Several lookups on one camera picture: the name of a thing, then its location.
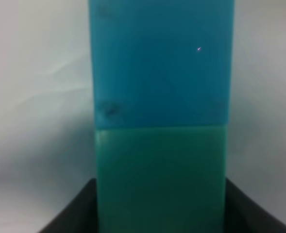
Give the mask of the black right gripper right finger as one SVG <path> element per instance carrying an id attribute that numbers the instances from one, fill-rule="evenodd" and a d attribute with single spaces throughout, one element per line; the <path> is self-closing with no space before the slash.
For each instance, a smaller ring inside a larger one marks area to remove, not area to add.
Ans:
<path id="1" fill-rule="evenodd" d="M 286 224 L 226 180 L 225 233 L 286 233 Z"/>

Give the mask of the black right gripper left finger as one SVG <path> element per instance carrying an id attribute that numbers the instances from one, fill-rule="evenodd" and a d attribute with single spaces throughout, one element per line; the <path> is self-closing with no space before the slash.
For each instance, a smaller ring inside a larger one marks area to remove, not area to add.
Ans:
<path id="1" fill-rule="evenodd" d="M 97 233 L 97 187 L 91 179 L 74 200 L 46 227 L 42 233 Z"/>

